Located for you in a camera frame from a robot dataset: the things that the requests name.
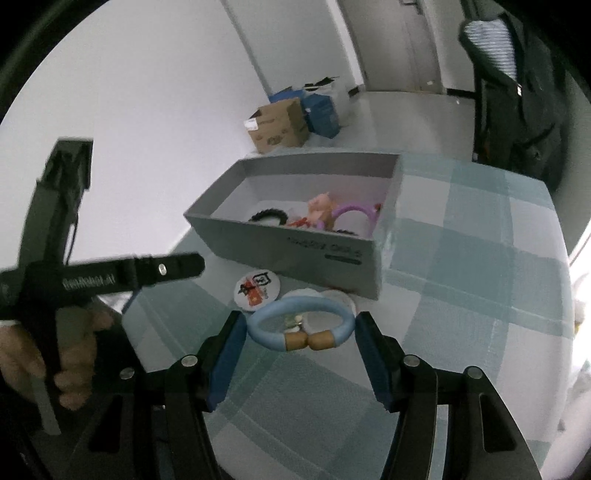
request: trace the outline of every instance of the checkered tablecloth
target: checkered tablecloth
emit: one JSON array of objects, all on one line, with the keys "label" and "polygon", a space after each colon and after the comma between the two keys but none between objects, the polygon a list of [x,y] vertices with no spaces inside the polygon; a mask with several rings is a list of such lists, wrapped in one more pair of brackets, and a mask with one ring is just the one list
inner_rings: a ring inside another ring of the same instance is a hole
[{"label": "checkered tablecloth", "polygon": [[[385,246],[379,301],[354,297],[385,335],[433,367],[479,365],[495,384],[539,465],[566,398],[573,337],[567,254],[542,182],[495,168],[420,155],[404,177]],[[218,333],[233,287],[252,270],[199,251],[196,281],[142,292],[124,326],[148,371]],[[281,278],[282,293],[308,284]],[[207,428],[237,480],[379,478],[397,422],[375,400],[351,337],[337,349],[277,353],[249,339],[230,391]],[[443,471],[446,407],[439,407],[431,478]]]}]

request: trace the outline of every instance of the blue box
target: blue box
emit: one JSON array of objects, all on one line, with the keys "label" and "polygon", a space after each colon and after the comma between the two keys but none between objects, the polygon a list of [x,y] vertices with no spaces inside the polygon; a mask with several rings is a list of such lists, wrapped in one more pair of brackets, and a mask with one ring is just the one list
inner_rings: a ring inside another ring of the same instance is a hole
[{"label": "blue box", "polygon": [[329,96],[313,93],[302,98],[301,105],[306,112],[306,123],[311,132],[328,138],[334,138],[339,133],[339,120]]},{"label": "blue box", "polygon": [[275,103],[281,100],[289,100],[290,98],[304,98],[304,90],[294,90],[292,87],[288,87],[280,92],[269,95],[269,102]]}]

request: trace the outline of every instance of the door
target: door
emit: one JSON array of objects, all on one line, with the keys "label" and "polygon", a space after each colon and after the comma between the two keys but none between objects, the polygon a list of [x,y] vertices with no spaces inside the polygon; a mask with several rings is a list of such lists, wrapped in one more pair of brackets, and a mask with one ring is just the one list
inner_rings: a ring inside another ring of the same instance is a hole
[{"label": "door", "polygon": [[421,0],[340,0],[369,91],[441,93]]}]

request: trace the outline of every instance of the gray box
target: gray box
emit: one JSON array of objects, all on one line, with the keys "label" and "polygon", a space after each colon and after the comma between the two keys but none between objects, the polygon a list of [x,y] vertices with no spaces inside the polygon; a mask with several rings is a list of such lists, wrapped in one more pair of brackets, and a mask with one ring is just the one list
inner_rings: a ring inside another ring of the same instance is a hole
[{"label": "gray box", "polygon": [[[398,156],[393,154],[331,152],[249,158],[230,167],[185,217],[218,257],[377,299],[401,179]],[[371,237],[248,222],[266,208],[307,210],[308,200],[325,192],[338,204],[381,203]]]}]

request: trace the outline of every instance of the pink toy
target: pink toy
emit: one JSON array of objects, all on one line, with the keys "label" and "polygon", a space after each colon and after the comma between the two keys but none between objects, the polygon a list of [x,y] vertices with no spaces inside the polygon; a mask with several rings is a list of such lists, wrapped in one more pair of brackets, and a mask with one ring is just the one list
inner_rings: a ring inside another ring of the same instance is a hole
[{"label": "pink toy", "polygon": [[317,228],[324,229],[328,226],[332,229],[334,224],[332,211],[336,208],[336,203],[330,200],[328,193],[321,193],[308,202],[307,220]]}]

